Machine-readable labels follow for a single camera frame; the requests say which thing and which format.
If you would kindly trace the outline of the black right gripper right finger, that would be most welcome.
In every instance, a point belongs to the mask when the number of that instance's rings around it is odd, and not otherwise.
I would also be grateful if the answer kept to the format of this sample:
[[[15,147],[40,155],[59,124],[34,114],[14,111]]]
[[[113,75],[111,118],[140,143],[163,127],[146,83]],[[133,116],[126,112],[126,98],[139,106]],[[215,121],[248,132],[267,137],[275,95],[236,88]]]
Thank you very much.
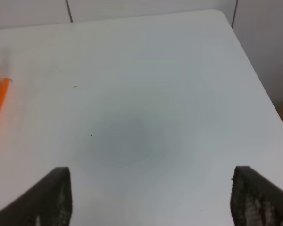
[[[283,190],[249,166],[237,166],[230,209],[236,226],[283,226]]]

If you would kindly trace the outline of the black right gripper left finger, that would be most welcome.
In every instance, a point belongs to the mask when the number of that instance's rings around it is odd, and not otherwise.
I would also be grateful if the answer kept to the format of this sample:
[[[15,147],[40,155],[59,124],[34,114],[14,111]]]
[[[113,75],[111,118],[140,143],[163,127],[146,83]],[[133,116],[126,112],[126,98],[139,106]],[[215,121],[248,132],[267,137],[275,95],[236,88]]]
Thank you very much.
[[[68,226],[73,211],[68,167],[56,167],[0,210],[0,226]]]

